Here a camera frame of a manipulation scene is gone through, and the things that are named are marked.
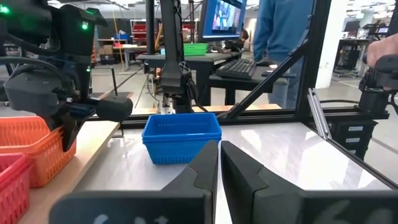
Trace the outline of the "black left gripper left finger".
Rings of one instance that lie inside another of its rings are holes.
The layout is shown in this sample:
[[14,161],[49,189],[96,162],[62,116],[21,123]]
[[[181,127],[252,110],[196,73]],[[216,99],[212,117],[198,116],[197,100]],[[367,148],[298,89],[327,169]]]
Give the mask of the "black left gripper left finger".
[[50,224],[214,223],[218,143],[209,141],[161,190],[83,191],[60,198]]

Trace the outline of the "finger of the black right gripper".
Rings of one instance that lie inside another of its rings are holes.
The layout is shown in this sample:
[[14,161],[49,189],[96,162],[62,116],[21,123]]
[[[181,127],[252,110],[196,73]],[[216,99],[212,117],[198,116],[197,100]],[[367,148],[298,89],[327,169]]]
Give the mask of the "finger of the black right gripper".
[[63,133],[62,133],[62,144],[63,152],[67,152],[72,144],[75,142],[77,134],[81,128],[81,121],[65,115],[62,118],[63,121]]

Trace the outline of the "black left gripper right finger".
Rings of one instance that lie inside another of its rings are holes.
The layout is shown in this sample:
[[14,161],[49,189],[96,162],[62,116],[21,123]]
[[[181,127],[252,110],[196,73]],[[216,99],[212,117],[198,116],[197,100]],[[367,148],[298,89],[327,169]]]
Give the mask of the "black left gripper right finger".
[[229,141],[222,141],[220,155],[233,223],[397,223],[395,190],[304,190]]

